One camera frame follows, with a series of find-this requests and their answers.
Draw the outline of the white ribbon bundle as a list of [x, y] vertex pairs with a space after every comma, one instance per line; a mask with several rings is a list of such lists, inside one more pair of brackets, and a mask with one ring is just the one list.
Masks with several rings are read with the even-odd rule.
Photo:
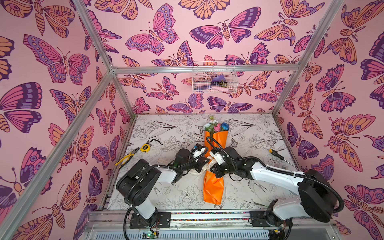
[[217, 161], [211, 156], [208, 156], [207, 160], [209, 160], [209, 162], [207, 162], [200, 171], [192, 169], [189, 173], [194, 176], [199, 176], [205, 174], [206, 172], [209, 172], [210, 168], [213, 167], [217, 163]]

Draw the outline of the white fake flower stem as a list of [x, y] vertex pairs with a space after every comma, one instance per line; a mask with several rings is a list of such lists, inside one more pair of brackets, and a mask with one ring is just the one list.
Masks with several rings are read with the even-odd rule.
[[208, 116], [207, 122], [203, 125], [203, 129], [205, 132], [209, 132], [210, 134], [214, 134], [216, 132], [215, 128], [218, 125], [218, 121], [214, 116]]

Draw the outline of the blue fake flower stem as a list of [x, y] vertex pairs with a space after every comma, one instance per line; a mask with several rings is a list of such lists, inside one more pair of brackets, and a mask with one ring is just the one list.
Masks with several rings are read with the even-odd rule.
[[229, 131], [229, 128], [230, 128], [229, 124], [227, 124], [227, 123], [221, 124], [221, 132], [227, 132], [227, 131]]

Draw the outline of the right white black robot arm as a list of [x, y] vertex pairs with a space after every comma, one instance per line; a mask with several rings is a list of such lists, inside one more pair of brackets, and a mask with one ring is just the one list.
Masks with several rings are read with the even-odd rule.
[[253, 214], [251, 219], [262, 225], [278, 227], [286, 220], [301, 217], [328, 223], [333, 214], [345, 207], [340, 194], [315, 170], [295, 172], [272, 167], [256, 157], [241, 157], [234, 148], [213, 148], [210, 156], [215, 160], [210, 170], [217, 178], [236, 175], [273, 184], [295, 195], [285, 201], [273, 200], [264, 212]]

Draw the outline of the pink fake rose stem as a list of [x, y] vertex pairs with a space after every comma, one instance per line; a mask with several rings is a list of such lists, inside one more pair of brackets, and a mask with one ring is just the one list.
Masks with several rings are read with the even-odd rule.
[[214, 126], [214, 133], [218, 133], [221, 131], [221, 124], [217, 124], [216, 126]]

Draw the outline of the orange wrapping paper sheet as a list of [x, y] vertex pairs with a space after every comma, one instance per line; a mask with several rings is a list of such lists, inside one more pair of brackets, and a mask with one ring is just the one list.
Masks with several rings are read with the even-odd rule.
[[[219, 142], [222, 147], [226, 146], [228, 131], [218, 132], [213, 134], [213, 138]], [[204, 201], [213, 205], [221, 205], [225, 184], [224, 178], [216, 178], [216, 175], [209, 170], [206, 171], [203, 182], [203, 197]]]

